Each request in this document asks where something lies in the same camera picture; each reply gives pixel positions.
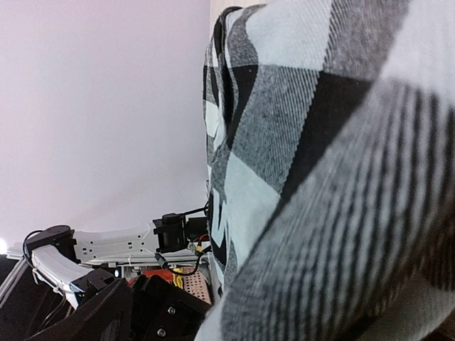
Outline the black white patterned garment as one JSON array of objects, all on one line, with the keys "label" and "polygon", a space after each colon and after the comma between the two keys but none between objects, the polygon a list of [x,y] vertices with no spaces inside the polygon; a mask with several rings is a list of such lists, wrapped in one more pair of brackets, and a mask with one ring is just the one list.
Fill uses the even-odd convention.
[{"label": "black white patterned garment", "polygon": [[226,8],[197,340],[423,340],[454,311],[454,2]]}]

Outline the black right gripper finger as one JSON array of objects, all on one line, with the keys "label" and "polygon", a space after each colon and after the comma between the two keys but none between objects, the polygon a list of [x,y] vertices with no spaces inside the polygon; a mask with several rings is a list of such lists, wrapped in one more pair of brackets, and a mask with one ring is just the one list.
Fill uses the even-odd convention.
[{"label": "black right gripper finger", "polygon": [[29,340],[128,340],[133,296],[127,282],[117,279],[60,322]]}]

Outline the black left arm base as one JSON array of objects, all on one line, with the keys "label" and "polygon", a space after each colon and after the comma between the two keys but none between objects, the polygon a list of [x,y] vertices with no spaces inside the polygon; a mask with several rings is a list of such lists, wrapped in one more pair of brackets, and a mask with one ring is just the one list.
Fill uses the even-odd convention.
[{"label": "black left arm base", "polygon": [[[155,260],[159,266],[173,275],[189,277],[194,275],[200,266],[200,260],[212,251],[211,246],[199,249],[208,241],[209,202],[203,207],[182,213],[168,213],[160,219],[153,220],[153,233],[157,236],[159,247],[156,248]],[[196,263],[189,273],[180,273],[172,268],[163,254],[191,251],[196,256]]]}]

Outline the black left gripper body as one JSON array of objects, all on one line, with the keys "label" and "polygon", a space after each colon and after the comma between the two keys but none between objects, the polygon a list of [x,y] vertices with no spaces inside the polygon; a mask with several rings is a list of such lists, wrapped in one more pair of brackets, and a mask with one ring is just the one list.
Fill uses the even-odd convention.
[{"label": "black left gripper body", "polygon": [[211,308],[157,275],[140,275],[131,290],[133,340],[194,340]]}]

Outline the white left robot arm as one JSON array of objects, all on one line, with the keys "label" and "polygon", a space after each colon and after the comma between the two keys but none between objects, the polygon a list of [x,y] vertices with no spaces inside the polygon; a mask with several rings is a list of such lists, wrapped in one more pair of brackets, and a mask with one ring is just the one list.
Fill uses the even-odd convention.
[{"label": "white left robot arm", "polygon": [[149,226],[78,232],[56,225],[26,237],[23,252],[34,276],[72,307],[50,313],[34,340],[194,340],[210,304],[142,268],[176,268],[165,254],[209,251],[203,209],[168,213]]}]

